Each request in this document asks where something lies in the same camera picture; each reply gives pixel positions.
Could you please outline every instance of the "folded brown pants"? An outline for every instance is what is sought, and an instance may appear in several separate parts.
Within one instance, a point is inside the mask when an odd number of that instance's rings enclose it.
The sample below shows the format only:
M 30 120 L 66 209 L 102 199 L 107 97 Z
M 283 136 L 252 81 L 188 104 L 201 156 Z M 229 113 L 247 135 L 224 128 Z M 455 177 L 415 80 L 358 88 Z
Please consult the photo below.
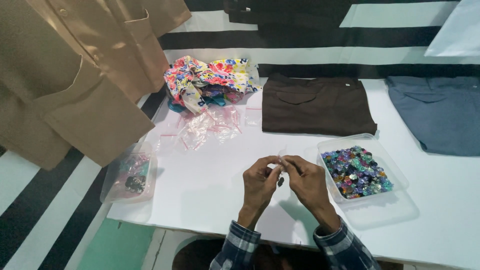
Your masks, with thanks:
M 268 78 L 263 92 L 262 130 L 348 136 L 375 135 L 362 83 L 352 78 Z

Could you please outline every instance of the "button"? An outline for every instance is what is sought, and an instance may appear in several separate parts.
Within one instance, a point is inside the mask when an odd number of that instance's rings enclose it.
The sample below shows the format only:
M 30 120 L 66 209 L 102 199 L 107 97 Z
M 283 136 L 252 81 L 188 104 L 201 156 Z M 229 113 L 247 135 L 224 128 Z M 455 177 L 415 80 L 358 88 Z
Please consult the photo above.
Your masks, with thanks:
M 67 12 L 65 9 L 61 9 L 61 10 L 60 10 L 60 15 L 63 16 L 63 17 L 67 17 L 67 16 L 68 16 L 68 12 Z

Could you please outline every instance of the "person's right hand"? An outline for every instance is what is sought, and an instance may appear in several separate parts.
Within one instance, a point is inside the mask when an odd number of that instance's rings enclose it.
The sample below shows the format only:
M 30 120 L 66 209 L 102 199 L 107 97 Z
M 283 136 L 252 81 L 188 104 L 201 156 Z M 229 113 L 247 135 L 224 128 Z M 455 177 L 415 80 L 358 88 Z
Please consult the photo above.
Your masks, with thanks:
M 290 177 L 290 188 L 299 201 L 328 232 L 336 232 L 340 219 L 328 199 L 325 169 L 299 156 L 284 156 L 283 159 L 283 166 Z

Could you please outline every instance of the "floral fabric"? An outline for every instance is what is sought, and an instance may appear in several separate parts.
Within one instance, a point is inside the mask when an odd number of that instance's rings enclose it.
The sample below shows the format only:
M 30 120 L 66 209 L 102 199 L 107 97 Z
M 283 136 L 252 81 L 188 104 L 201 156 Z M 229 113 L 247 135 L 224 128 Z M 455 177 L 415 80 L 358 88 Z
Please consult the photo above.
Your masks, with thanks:
M 206 64 L 191 56 L 182 57 L 173 63 L 164 78 L 173 97 L 173 103 L 180 104 L 194 113 L 204 112 L 208 106 L 192 80 L 198 78 L 203 83 L 206 97 L 214 93 L 224 94 L 232 103 L 238 102 L 248 92 L 262 89 L 257 65 L 248 59 L 217 60 Z

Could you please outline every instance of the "teal fabric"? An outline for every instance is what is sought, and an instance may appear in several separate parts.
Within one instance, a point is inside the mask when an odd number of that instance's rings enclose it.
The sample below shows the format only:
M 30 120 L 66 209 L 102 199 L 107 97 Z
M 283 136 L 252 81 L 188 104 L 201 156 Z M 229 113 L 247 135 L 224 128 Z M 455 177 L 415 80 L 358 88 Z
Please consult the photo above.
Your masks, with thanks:
M 480 81 L 387 77 L 393 105 L 425 152 L 480 156 Z

